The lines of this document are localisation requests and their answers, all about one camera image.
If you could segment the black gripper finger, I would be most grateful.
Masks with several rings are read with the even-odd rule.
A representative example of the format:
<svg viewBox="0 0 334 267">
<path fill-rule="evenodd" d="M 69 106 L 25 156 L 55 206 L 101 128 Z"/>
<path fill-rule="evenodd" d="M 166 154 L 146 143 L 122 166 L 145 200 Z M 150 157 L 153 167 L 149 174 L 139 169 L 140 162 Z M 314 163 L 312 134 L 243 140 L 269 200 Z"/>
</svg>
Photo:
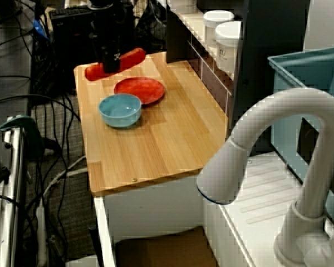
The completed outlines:
<svg viewBox="0 0 334 267">
<path fill-rule="evenodd" d="M 118 47 L 101 47 L 101 61 L 105 73 L 117 72 L 120 69 L 120 49 Z"/>
</svg>

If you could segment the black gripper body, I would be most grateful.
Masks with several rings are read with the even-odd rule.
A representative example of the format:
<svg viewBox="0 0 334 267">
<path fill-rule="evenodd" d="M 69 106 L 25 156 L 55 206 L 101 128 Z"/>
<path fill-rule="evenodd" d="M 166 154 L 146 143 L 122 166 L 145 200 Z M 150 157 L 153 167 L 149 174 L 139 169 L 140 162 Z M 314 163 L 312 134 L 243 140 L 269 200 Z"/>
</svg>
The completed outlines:
<svg viewBox="0 0 334 267">
<path fill-rule="evenodd" d="M 95 44 L 100 47 L 130 47 L 134 39 L 134 15 L 131 7 L 110 7 L 93 11 Z"/>
</svg>

